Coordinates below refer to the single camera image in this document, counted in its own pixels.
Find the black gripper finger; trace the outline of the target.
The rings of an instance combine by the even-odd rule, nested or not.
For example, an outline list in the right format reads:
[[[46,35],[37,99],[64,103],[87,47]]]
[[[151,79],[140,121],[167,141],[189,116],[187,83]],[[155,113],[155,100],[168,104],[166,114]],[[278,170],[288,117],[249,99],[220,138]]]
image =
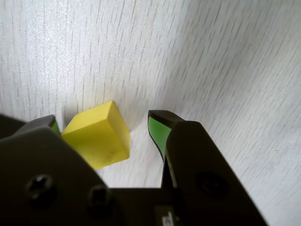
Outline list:
[[[0,223],[3,226],[120,226],[96,172],[50,128],[1,116]]]
[[[186,226],[264,226],[266,221],[207,131],[166,110],[148,112],[164,175],[179,192]]]

